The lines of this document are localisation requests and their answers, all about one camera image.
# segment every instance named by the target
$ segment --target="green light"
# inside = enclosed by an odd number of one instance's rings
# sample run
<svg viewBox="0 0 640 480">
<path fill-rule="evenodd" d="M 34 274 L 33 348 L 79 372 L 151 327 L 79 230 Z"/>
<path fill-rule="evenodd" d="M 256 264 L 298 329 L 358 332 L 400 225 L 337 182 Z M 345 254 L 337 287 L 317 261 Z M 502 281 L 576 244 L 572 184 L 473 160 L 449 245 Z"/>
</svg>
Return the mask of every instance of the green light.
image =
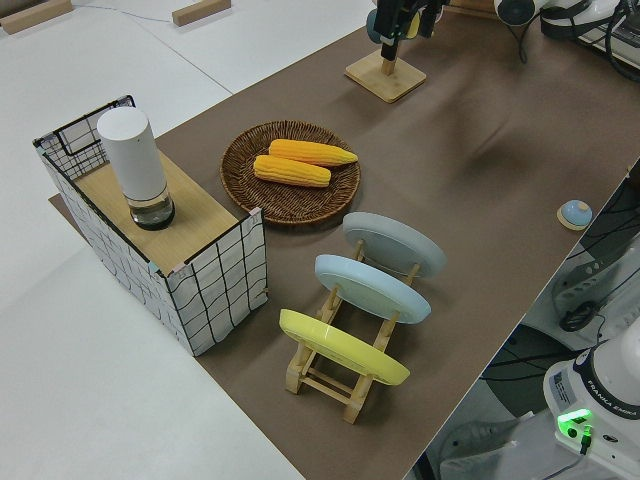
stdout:
<svg viewBox="0 0 640 480">
<path fill-rule="evenodd" d="M 591 410 L 587 408 L 581 408 L 573 412 L 558 415 L 558 428 L 565 436 L 573 438 L 575 435 L 570 435 L 569 430 L 573 430 L 572 433 L 576 434 L 576 430 L 579 429 L 580 424 L 584 423 L 591 415 Z M 583 425 L 583 427 L 582 434 L 590 436 L 591 426 Z"/>
</svg>

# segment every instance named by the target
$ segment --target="plate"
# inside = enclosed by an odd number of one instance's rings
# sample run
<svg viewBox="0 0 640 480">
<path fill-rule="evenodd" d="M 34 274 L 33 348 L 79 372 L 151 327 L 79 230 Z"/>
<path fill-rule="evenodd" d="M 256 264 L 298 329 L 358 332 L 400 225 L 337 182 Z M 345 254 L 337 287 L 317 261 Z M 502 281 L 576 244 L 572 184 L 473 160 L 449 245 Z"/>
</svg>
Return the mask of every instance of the plate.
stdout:
<svg viewBox="0 0 640 480">
<path fill-rule="evenodd" d="M 399 313 L 398 323 L 419 323 L 431 306 L 418 292 L 395 277 L 370 265 L 337 255 L 316 258 L 316 277 L 327 289 L 352 305 L 389 320 Z"/>
<path fill-rule="evenodd" d="M 430 238 L 392 218 L 352 212 L 345 215 L 342 231 L 353 246 L 364 241 L 367 260 L 397 274 L 408 275 L 417 263 L 417 277 L 433 277 L 447 263 L 442 249 Z"/>
<path fill-rule="evenodd" d="M 293 310 L 280 311 L 280 328 L 296 342 L 360 375 L 400 385 L 409 370 L 386 353 L 331 325 Z"/>
<path fill-rule="evenodd" d="M 326 128 L 311 123 L 281 120 L 250 128 L 227 148 L 220 166 L 224 189 L 247 212 L 260 207 L 267 222 L 280 225 L 320 223 L 343 211 L 360 184 L 360 164 L 331 167 L 326 188 L 299 187 L 260 180 L 253 174 L 257 155 L 268 153 L 276 138 L 306 140 L 353 151 Z"/>
</svg>

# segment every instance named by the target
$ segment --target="wooden block on table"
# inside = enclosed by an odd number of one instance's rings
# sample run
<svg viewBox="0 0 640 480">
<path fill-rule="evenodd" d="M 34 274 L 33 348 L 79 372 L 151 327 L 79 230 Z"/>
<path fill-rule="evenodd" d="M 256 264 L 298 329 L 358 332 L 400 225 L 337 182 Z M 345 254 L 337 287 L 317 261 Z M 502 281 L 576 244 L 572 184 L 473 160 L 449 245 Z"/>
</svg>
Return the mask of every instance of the wooden block on table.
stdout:
<svg viewBox="0 0 640 480">
<path fill-rule="evenodd" d="M 171 15 L 173 17 L 173 23 L 181 27 L 213 15 L 214 13 L 226 10 L 227 8 L 231 8 L 231 0 L 201 0 L 188 7 L 176 10 Z"/>
<path fill-rule="evenodd" d="M 2 28 L 9 35 L 33 27 L 73 10 L 71 0 L 49 0 L 0 19 Z"/>
<path fill-rule="evenodd" d="M 173 221 L 163 230 L 143 230 L 133 222 L 111 164 L 75 182 L 131 243 L 168 275 L 238 221 L 162 152 L 160 159 L 176 207 Z"/>
<path fill-rule="evenodd" d="M 375 51 L 349 65 L 345 74 L 387 103 L 395 102 L 427 78 L 423 72 L 399 58 L 390 75 L 383 72 L 382 66 L 380 51 Z"/>
</svg>

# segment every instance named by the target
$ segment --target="white cylindrical object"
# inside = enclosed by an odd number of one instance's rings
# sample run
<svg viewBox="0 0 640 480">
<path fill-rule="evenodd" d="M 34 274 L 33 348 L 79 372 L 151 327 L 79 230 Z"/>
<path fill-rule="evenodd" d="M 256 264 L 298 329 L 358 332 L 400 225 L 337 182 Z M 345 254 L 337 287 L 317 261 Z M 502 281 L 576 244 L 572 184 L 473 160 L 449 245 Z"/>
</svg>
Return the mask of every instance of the white cylindrical object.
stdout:
<svg viewBox="0 0 640 480">
<path fill-rule="evenodd" d="M 113 108 L 97 129 L 125 197 L 148 201 L 160 195 L 167 181 L 147 116 L 135 107 Z"/>
<path fill-rule="evenodd" d="M 598 379 L 617 399 L 640 405 L 640 320 L 594 353 Z"/>
<path fill-rule="evenodd" d="M 133 221 L 147 230 L 169 225 L 175 207 L 147 116 L 135 107 L 113 108 L 97 130 Z"/>
</svg>

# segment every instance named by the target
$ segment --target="glass base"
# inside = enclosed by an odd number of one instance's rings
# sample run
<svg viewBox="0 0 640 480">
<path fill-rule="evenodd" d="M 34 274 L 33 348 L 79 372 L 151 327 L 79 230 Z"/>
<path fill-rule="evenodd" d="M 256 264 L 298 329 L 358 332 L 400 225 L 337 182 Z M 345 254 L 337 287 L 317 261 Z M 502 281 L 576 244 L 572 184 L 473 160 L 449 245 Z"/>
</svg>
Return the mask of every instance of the glass base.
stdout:
<svg viewBox="0 0 640 480">
<path fill-rule="evenodd" d="M 144 230 L 162 230 L 168 227 L 176 213 L 166 188 L 152 200 L 141 202 L 127 199 L 127 202 L 134 223 Z"/>
</svg>

